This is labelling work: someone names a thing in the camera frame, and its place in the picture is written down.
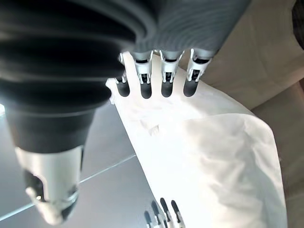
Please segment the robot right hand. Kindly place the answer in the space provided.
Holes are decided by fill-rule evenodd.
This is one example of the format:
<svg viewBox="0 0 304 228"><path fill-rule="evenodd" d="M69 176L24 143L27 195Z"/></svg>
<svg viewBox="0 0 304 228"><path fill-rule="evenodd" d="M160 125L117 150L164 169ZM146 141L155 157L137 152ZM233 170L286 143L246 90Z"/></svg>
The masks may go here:
<svg viewBox="0 0 304 228"><path fill-rule="evenodd" d="M161 56L161 94L172 94L191 50L184 95L244 14L248 0L3 0L0 102L25 191L43 219L69 219L79 196L84 147L95 111L130 93L130 52L144 99L152 96L152 55Z"/></svg>

